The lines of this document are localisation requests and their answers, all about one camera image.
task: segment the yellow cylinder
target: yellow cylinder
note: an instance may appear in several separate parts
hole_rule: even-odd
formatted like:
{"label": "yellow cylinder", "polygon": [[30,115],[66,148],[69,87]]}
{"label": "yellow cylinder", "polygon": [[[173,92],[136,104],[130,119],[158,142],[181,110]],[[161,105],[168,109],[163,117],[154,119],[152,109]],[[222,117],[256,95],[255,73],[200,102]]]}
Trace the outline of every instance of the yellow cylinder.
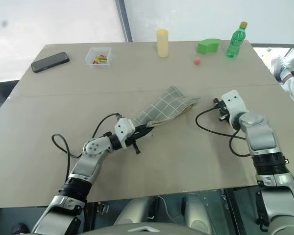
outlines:
{"label": "yellow cylinder", "polygon": [[169,54],[169,43],[168,43],[169,32],[166,29],[157,30],[157,50],[158,56],[165,58]]}

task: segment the white wall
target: white wall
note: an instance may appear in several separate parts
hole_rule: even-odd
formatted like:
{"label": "white wall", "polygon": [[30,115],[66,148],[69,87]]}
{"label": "white wall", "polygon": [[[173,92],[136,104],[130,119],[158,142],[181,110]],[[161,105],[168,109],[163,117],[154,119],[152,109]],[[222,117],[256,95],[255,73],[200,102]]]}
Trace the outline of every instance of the white wall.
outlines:
{"label": "white wall", "polygon": [[0,82],[22,77],[46,44],[124,42],[114,0],[0,0]]}
{"label": "white wall", "polygon": [[125,0],[134,42],[230,39],[247,21],[251,43],[294,44],[294,0]]}

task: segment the plastic bottle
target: plastic bottle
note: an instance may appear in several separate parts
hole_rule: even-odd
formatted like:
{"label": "plastic bottle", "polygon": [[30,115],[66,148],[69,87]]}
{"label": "plastic bottle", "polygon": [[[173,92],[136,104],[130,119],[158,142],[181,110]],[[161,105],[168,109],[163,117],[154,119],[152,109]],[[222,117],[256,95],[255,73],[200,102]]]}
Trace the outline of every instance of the plastic bottle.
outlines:
{"label": "plastic bottle", "polygon": [[161,58],[165,58],[169,54],[168,34],[166,29],[157,30],[157,50],[158,56]]}
{"label": "plastic bottle", "polygon": [[226,51],[226,55],[230,58],[234,58],[239,54],[241,45],[246,37],[245,29],[247,22],[241,22],[240,28],[233,33],[229,48]]}

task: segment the bottle cap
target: bottle cap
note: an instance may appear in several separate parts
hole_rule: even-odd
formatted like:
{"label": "bottle cap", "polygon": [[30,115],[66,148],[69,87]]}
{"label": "bottle cap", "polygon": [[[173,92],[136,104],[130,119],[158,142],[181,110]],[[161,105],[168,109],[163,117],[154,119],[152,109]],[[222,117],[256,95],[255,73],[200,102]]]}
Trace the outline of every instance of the bottle cap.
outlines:
{"label": "bottle cap", "polygon": [[247,27],[247,22],[243,21],[240,24],[240,28],[246,28]]}

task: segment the green bottle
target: green bottle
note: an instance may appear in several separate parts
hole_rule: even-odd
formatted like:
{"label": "green bottle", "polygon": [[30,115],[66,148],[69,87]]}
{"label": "green bottle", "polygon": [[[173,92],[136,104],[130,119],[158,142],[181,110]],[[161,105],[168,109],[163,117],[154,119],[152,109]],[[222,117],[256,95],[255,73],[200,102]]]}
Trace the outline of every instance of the green bottle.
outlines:
{"label": "green bottle", "polygon": [[247,22],[241,22],[240,28],[233,33],[229,48],[226,51],[228,57],[235,58],[239,54],[241,45],[246,37],[246,27]]}

